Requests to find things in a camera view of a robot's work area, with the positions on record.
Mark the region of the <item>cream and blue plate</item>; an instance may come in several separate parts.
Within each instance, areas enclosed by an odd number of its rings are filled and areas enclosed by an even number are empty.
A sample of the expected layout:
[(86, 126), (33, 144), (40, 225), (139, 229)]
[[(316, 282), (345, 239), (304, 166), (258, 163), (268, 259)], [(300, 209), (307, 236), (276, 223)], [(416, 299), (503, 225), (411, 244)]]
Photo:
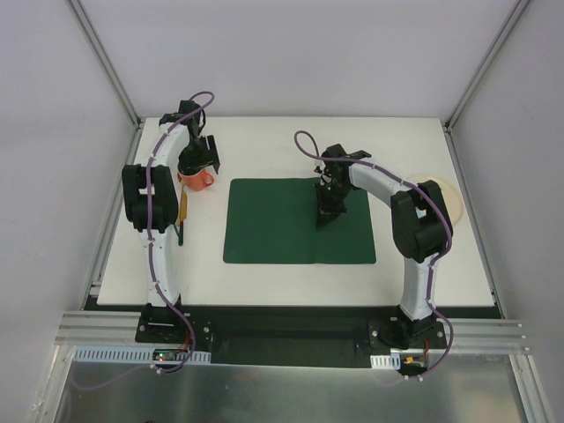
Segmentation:
[(410, 182), (422, 183), (426, 181), (436, 182), (442, 191), (442, 196), (449, 213), (453, 226), (456, 226), (464, 215), (464, 200), (459, 190), (449, 182), (432, 174), (412, 174), (408, 177)]

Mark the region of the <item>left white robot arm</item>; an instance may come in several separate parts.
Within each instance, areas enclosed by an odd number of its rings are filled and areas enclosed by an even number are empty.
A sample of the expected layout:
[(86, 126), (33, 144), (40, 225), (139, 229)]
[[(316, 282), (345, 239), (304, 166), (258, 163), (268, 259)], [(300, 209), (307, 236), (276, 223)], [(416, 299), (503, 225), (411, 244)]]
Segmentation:
[(182, 100), (178, 110), (164, 114), (154, 145), (138, 162), (122, 168), (122, 193), (127, 220), (143, 246), (148, 279), (148, 306), (177, 306), (181, 293), (173, 266), (173, 242), (183, 237), (186, 190), (210, 187), (218, 172), (219, 151), (205, 135), (205, 109), (195, 97)]

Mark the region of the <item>orange mug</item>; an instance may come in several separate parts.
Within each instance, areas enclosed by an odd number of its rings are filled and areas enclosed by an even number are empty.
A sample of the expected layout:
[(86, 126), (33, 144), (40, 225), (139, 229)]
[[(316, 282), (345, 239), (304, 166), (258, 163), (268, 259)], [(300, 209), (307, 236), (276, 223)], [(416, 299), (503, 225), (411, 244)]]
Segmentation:
[(195, 192), (207, 189), (215, 183), (213, 175), (208, 173), (205, 169), (201, 169), (195, 174), (181, 174), (178, 172), (177, 178), (181, 185)]

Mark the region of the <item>gold knife black handle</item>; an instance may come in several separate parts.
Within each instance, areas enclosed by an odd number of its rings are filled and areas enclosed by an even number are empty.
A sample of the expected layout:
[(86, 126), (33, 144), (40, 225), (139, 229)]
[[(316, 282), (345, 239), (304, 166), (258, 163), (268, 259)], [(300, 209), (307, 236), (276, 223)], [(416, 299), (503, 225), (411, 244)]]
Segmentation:
[(187, 217), (188, 209), (188, 196), (185, 189), (182, 189), (181, 201), (178, 217), (178, 245), (182, 246), (184, 243), (184, 221)]

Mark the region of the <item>dark green placemat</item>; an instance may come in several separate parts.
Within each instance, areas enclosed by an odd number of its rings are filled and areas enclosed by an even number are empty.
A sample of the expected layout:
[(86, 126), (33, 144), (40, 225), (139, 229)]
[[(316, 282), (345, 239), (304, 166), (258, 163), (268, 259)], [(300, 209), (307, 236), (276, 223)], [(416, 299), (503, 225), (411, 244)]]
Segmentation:
[(235, 264), (374, 264), (367, 193), (354, 191), (347, 212), (319, 228), (315, 179), (233, 179), (223, 259)]

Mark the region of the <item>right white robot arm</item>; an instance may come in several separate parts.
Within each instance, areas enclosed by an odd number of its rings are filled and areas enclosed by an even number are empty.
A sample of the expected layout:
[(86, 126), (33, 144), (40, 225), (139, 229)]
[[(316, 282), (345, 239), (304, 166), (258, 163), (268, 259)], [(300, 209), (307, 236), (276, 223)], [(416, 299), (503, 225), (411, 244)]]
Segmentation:
[(435, 268), (451, 247), (453, 228), (442, 190), (428, 180), (415, 184), (369, 160), (365, 151), (328, 147), (315, 168), (316, 227), (321, 229), (346, 212), (345, 199), (362, 189), (384, 202), (391, 212), (394, 244), (404, 257), (404, 288), (396, 318), (378, 330), (392, 348), (417, 347), (435, 322)]

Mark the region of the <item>gold spoon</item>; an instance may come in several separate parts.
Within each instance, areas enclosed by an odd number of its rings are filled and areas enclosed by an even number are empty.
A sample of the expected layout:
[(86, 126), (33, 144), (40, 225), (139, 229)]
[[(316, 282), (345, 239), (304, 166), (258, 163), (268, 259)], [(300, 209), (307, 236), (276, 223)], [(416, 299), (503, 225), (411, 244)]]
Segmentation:
[(184, 186), (180, 189), (180, 203), (179, 203), (179, 214), (177, 219), (177, 224), (180, 225), (186, 219), (187, 212), (187, 194)]

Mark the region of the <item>blue fork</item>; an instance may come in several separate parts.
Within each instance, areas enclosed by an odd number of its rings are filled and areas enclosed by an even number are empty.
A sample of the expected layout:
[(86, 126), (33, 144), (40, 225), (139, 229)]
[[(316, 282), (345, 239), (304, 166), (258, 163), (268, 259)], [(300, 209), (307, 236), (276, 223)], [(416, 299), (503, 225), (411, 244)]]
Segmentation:
[(182, 246), (183, 245), (182, 227), (178, 226), (176, 224), (173, 224), (173, 229), (174, 229), (174, 232), (177, 236), (178, 245)]

